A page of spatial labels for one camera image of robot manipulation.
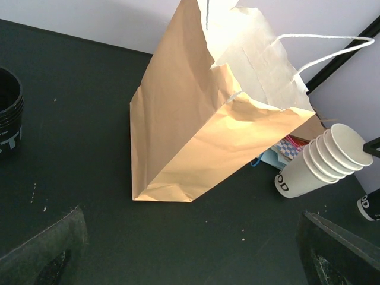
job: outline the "white wall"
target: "white wall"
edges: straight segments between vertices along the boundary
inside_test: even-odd
[[[0,18],[46,30],[153,53],[179,0],[0,0]],[[359,34],[380,13],[379,0],[240,0],[258,7],[277,34]],[[296,68],[348,42],[286,39],[289,59]],[[311,96],[329,118],[358,130],[367,140],[380,135],[380,43],[359,52]],[[305,71],[305,82],[323,64]],[[380,187],[380,162],[358,173],[367,191]]]
[[[178,3],[179,0],[0,0],[0,18],[153,53]],[[378,0],[241,0],[239,5],[258,7],[278,34],[357,35],[380,11]],[[296,68],[346,43],[284,40]],[[320,68],[322,65],[305,71],[304,80],[307,82]]]
[[[366,141],[380,137],[380,38],[357,53],[311,95],[323,117],[355,129]],[[380,159],[356,174],[367,193],[380,188]]]

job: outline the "cup rim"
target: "cup rim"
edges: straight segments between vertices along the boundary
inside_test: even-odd
[[[12,108],[14,108],[16,105],[19,104],[20,100],[23,98],[23,86],[21,85],[21,81],[18,79],[18,77],[16,75],[14,75],[10,70],[0,66],[0,71],[5,71],[6,73],[8,73],[10,76],[12,76],[14,79],[16,79],[18,85],[20,86],[20,92],[18,93],[18,96],[16,98],[16,101],[11,105],[9,106],[8,108],[0,111],[0,117],[4,114],[4,113],[7,113],[9,110],[11,110]]]
[[[328,132],[324,132],[324,133],[323,133],[323,140],[324,140],[324,142],[325,142],[325,146],[326,146],[328,152],[332,155],[332,157],[335,158],[335,160],[336,160],[337,162],[339,162],[340,165],[342,165],[343,167],[345,167],[345,168],[347,168],[347,169],[354,170],[354,171],[362,170],[362,169],[363,169],[363,166],[360,166],[360,165],[358,165],[358,164],[356,164],[356,163],[353,163],[353,164],[355,164],[355,165],[357,166],[357,168],[354,169],[354,166],[351,166],[351,165],[345,163],[344,161],[342,162],[342,159],[337,158],[337,155],[336,155],[333,151],[331,151],[331,147],[329,148],[328,144],[326,143],[326,136],[327,136],[327,133],[328,133]]]
[[[21,108],[16,114],[13,114],[11,117],[9,117],[6,121],[1,122],[0,129],[8,128],[15,121],[17,121],[19,117],[22,117],[22,115],[23,115],[23,108]]]
[[[0,119],[0,128],[6,122],[11,121],[12,118],[16,118],[17,116],[19,116],[20,112],[22,113],[23,110],[24,110],[24,102],[21,101],[21,103],[17,106],[17,108],[14,109],[12,113]]]
[[[320,153],[320,155],[321,155],[323,161],[326,162],[326,164],[329,165],[329,167],[331,167],[332,169],[334,169],[336,172],[342,173],[343,170],[337,168],[335,165],[332,165],[332,164],[331,164],[330,162],[328,162],[327,159],[322,155],[322,153],[321,153],[321,149],[320,149],[320,147],[318,146],[318,140],[322,140],[323,143],[325,144],[325,142],[324,142],[324,137],[323,137],[322,134],[319,135],[319,136],[316,138],[316,147],[317,147],[317,151]],[[351,170],[351,169],[348,169],[348,168],[346,168],[346,169],[347,169],[347,172],[342,173],[342,174],[344,174],[344,175],[346,175],[346,176],[347,176],[347,175],[351,175],[352,173],[355,172],[355,170]]]
[[[351,131],[352,133],[355,133],[355,134],[357,134],[361,139],[363,139],[353,128],[351,128],[351,127],[349,127],[349,126],[347,126],[347,125],[345,125],[345,124],[343,124],[343,123],[335,123],[334,125],[332,125],[331,126],[331,128],[330,128],[330,132],[331,132],[331,138],[332,138],[332,140],[334,141],[334,144],[335,144],[335,146],[339,149],[339,151],[340,151],[340,153],[342,154],[342,155],[344,155],[348,160],[350,160],[352,163],[354,163],[354,164],[357,164],[357,165],[359,165],[359,166],[370,166],[372,163],[373,163],[373,158],[372,158],[372,156],[369,154],[369,156],[368,157],[370,157],[371,159],[370,159],[370,161],[368,161],[368,163],[361,163],[361,162],[358,162],[358,161],[355,161],[355,160],[353,160],[351,157],[349,157],[344,151],[343,151],[343,149],[339,146],[339,144],[337,143],[337,139],[336,139],[336,137],[334,136],[334,132],[333,132],[333,129],[335,128],[341,128],[341,127],[343,127],[343,128],[345,128],[345,129],[348,129],[349,131]]]
[[[317,179],[319,179],[320,181],[325,182],[325,183],[327,183],[327,184],[334,184],[334,183],[337,183],[337,182],[339,181],[339,179],[334,179],[334,180],[332,180],[332,181],[331,181],[331,180],[330,180],[330,181],[327,181],[326,179],[321,178],[321,176],[320,176],[319,174],[315,173],[315,172],[312,170],[312,167],[310,167],[310,164],[311,164],[312,162],[308,161],[307,158],[306,158],[306,156],[305,156],[305,152],[306,152],[306,151],[309,151],[308,148],[309,148],[309,145],[308,145],[308,144],[303,148],[303,161],[305,162],[305,164],[307,165],[307,167],[308,167],[308,169],[311,171],[311,173],[313,173],[313,175],[314,175]]]
[[[322,172],[324,175],[329,176],[329,177],[331,177],[331,178],[333,178],[333,179],[343,179],[343,178],[346,177],[346,175],[344,175],[344,174],[342,174],[342,173],[340,173],[340,174],[341,174],[340,176],[337,176],[337,175],[331,174],[329,171],[325,170],[323,167],[321,167],[321,166],[319,165],[319,163],[316,161],[315,156],[313,156],[312,151],[311,151],[311,146],[312,146],[312,145],[315,145],[316,152],[318,153],[318,155],[319,155],[319,156],[321,157],[321,159],[322,159],[322,156],[321,156],[320,152],[318,151],[318,147],[317,147],[317,145],[316,145],[316,139],[313,139],[311,142],[309,142],[309,145],[310,145],[310,146],[309,146],[309,154],[310,154],[310,158],[312,159],[312,162],[314,163],[314,165],[316,166],[316,168],[318,168],[318,170],[319,170],[320,172]]]

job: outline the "paper cup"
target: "paper cup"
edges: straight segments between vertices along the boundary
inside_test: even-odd
[[[338,163],[335,158],[331,155],[331,153],[326,148],[326,144],[324,141],[324,136],[319,135],[318,138],[316,138],[316,146],[317,151],[320,153],[323,161],[332,169],[334,169],[336,172],[344,174],[344,175],[351,175],[354,173],[354,170],[348,169],[344,166],[342,166],[340,163]]]
[[[350,162],[359,166],[370,166],[373,163],[373,157],[363,151],[365,140],[349,126],[335,123],[326,135],[331,136],[340,153]]]
[[[351,160],[349,160],[346,156],[343,155],[343,153],[339,150],[339,148],[333,140],[333,136],[331,135],[331,129],[328,129],[323,133],[323,138],[328,152],[340,165],[354,171],[363,169],[363,166],[353,163]]]
[[[278,192],[286,198],[294,198],[328,184],[338,182],[338,179],[323,179],[318,169],[312,165],[308,154],[308,146],[299,153],[275,177],[274,184]]]
[[[333,179],[342,179],[342,178],[346,177],[345,174],[342,174],[340,172],[335,171],[334,169],[329,167],[329,165],[326,164],[326,162],[324,162],[321,154],[318,151],[318,146],[316,145],[316,140],[312,140],[309,143],[309,152],[310,152],[310,157],[311,157],[313,164],[325,176],[328,176],[329,178],[333,178]]]

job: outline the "paper bag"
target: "paper bag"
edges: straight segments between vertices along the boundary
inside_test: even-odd
[[[291,135],[301,138],[304,141],[311,141],[320,134],[323,134],[325,130],[326,129],[322,126],[321,121],[317,115],[314,115],[299,128],[295,129]]]
[[[236,2],[182,0],[169,23],[130,105],[134,200],[191,202],[315,114],[264,16]]]

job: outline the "paper bag handle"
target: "paper bag handle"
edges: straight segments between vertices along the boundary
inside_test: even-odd
[[[369,46],[375,42],[375,40],[370,38],[370,37],[324,36],[321,34],[282,34],[281,36],[278,36],[276,38],[276,40],[285,39],[287,37],[316,37],[319,39],[352,39],[352,40],[365,40],[366,41],[365,43],[362,43],[360,45],[349,47],[348,49],[342,49],[338,52],[334,52],[330,55],[324,56],[323,58],[309,62],[308,64],[305,64],[303,67],[301,67],[294,76],[299,75],[302,71],[304,71],[304,70],[308,69],[309,67],[312,67],[313,65],[316,65],[322,61],[326,61],[327,59],[333,58],[337,55],[342,55],[342,54],[347,53],[347,52],[353,52],[354,50],[364,48],[364,47]]]

